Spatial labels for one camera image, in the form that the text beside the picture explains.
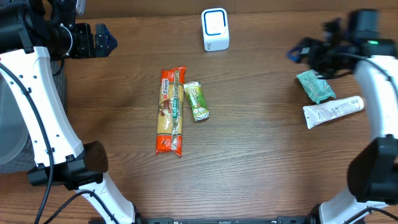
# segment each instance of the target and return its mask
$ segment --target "food package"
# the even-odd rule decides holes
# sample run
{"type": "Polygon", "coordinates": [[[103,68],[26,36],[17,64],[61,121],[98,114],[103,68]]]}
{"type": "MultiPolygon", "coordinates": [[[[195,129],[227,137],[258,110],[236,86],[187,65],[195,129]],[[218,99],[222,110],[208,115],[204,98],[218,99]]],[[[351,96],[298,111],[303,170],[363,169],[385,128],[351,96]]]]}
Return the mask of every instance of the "food package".
{"type": "Polygon", "coordinates": [[[157,110],[157,155],[174,151],[182,156],[182,103],[186,70],[186,67],[162,70],[157,110]]]}
{"type": "Polygon", "coordinates": [[[201,92],[198,82],[192,81],[184,84],[184,91],[192,107],[193,118],[195,121],[204,121],[209,118],[209,110],[201,92]]]}
{"type": "Polygon", "coordinates": [[[298,80],[303,85],[303,88],[312,101],[320,104],[322,100],[329,97],[336,98],[335,92],[331,89],[326,80],[317,78],[318,73],[314,70],[309,70],[297,75],[298,80]]]}

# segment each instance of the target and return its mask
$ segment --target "orange packaging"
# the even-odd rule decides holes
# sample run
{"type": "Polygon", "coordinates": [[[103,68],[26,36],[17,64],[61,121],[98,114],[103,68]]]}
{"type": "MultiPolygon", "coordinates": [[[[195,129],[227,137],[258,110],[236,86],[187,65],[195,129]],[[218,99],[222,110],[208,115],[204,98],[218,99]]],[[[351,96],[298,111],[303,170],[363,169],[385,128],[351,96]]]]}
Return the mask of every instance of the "orange packaging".
{"type": "Polygon", "coordinates": [[[186,70],[186,67],[162,69],[157,110],[157,155],[174,151],[182,156],[182,103],[186,70]]]}

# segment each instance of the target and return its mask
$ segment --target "green snack package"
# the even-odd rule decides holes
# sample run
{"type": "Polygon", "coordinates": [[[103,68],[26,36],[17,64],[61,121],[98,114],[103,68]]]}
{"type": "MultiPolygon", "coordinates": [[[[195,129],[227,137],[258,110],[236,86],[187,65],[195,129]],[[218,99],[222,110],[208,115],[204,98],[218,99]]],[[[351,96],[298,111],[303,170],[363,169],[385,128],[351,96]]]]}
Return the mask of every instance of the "green snack package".
{"type": "Polygon", "coordinates": [[[203,94],[201,86],[198,82],[191,81],[184,84],[184,92],[192,107],[193,118],[195,121],[203,121],[209,118],[209,110],[203,94]]]}
{"type": "Polygon", "coordinates": [[[326,80],[318,79],[317,75],[318,73],[314,70],[297,75],[298,80],[303,85],[305,92],[311,100],[319,104],[322,100],[329,97],[336,98],[335,92],[331,89],[326,80]]]}

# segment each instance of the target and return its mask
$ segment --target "white device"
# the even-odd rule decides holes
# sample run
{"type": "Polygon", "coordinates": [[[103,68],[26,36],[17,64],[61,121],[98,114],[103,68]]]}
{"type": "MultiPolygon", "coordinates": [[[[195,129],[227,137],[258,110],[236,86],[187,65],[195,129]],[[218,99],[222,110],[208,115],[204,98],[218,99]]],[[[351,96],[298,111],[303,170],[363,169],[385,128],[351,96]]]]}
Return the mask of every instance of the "white device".
{"type": "Polygon", "coordinates": [[[224,9],[204,10],[201,14],[201,27],[206,51],[225,50],[229,47],[228,17],[224,9]]]}

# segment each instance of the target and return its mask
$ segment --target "wood grain surface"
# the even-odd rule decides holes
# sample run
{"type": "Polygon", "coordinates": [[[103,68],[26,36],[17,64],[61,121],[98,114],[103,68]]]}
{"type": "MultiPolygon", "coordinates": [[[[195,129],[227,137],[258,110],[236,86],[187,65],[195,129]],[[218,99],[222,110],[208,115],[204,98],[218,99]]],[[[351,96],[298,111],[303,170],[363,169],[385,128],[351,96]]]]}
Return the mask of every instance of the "wood grain surface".
{"type": "MultiPolygon", "coordinates": [[[[86,20],[105,23],[119,47],[108,58],[67,60],[68,117],[83,142],[101,141],[119,190],[147,217],[273,218],[305,215],[346,185],[348,164],[369,142],[366,112],[311,130],[311,105],[285,53],[348,11],[229,15],[228,50],[204,52],[200,16],[86,20]],[[210,119],[194,123],[185,99],[183,156],[155,156],[161,68],[187,66],[210,119]]],[[[398,10],[383,10],[381,36],[398,39],[398,10]]],[[[339,99],[360,95],[353,77],[329,82],[339,99]]],[[[0,175],[0,222],[32,223],[45,187],[25,173],[0,175]]],[[[53,187],[42,221],[73,192],[53,187]]],[[[398,214],[397,207],[389,207],[398,214]]],[[[83,198],[54,223],[99,218],[83,198]]],[[[392,223],[380,214],[369,223],[392,223]]]]}
{"type": "MultiPolygon", "coordinates": [[[[47,16],[51,5],[44,1],[47,16]]],[[[228,13],[398,8],[395,0],[88,0],[85,19],[200,15],[222,7],[228,13]]]]}

